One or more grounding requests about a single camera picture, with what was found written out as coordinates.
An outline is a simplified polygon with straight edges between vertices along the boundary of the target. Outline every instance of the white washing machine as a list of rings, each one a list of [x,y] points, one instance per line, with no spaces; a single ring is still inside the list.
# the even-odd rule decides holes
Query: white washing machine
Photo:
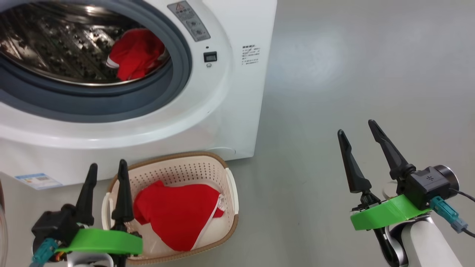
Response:
[[[253,156],[276,0],[2,0],[0,171],[36,189],[186,151]],[[128,29],[168,58],[121,81],[104,67]]]

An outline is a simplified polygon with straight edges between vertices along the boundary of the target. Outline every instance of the basket handle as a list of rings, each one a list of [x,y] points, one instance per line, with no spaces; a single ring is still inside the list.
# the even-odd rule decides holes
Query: basket handle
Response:
[[[239,199],[238,199],[238,189],[236,188],[236,182],[234,181],[233,173],[229,168],[226,168],[226,175],[228,177],[228,184],[230,187],[231,194],[233,195],[233,205],[234,205],[234,215],[239,213]]]
[[[104,199],[102,200],[102,211],[101,211],[101,219],[102,219],[102,228],[104,230],[109,230],[109,224],[108,224],[108,219],[110,216],[107,215],[107,204],[109,205],[109,210],[112,214],[112,211],[114,210],[114,203],[112,202],[112,199],[109,197],[111,193],[107,192],[104,196]],[[114,220],[111,218],[110,220],[110,225],[114,225]]]

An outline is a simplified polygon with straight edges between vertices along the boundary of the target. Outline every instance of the green mount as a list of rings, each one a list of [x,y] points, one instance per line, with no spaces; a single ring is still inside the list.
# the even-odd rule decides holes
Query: green mount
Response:
[[[353,214],[350,219],[355,230],[371,230],[407,221],[431,209],[419,210],[405,195]]]
[[[80,229],[67,248],[58,248],[56,252],[92,252],[118,255],[139,255],[143,251],[142,238],[127,232]]]

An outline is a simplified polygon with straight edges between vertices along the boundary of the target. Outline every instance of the gray floor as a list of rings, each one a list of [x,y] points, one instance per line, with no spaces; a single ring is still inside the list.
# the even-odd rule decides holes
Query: gray floor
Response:
[[[475,41],[464,27],[475,25],[474,13],[468,1],[281,0],[256,154],[229,163],[238,228],[219,248],[161,266],[386,266],[373,234],[352,229],[349,210],[359,197],[348,192],[336,131],[347,132],[379,196],[389,169],[370,118],[409,161],[447,164],[474,193]],[[8,266],[28,266],[31,224],[44,210],[74,202],[80,186],[35,191],[2,182]],[[107,184],[95,190],[96,219]],[[475,222],[472,203],[451,203]],[[472,266],[475,240],[435,221],[461,263]]]

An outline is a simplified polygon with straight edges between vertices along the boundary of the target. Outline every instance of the laundry basket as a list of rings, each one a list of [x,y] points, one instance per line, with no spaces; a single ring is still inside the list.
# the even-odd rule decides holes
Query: laundry basket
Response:
[[[228,166],[217,155],[206,152],[181,153],[129,166],[132,200],[138,192],[160,180],[165,186],[206,184],[224,196],[225,212],[214,218],[191,251],[174,251],[152,230],[149,224],[137,220],[126,223],[129,232],[138,231],[143,238],[143,253],[128,259],[130,264],[152,264],[191,256],[215,248],[228,240],[238,225],[238,192]],[[114,221],[110,219],[115,208],[119,181],[117,175],[109,186],[102,203],[102,225],[109,230]]]

